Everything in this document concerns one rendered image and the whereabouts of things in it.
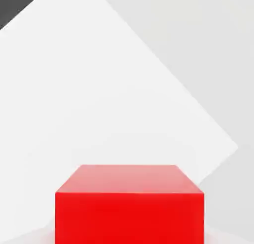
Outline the small red cube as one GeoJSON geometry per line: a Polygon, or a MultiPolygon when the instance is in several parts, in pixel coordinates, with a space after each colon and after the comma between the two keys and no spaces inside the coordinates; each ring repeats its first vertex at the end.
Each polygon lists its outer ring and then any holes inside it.
{"type": "Polygon", "coordinates": [[[82,165],[55,193],[55,244],[204,244],[204,194],[175,165],[82,165]]]}

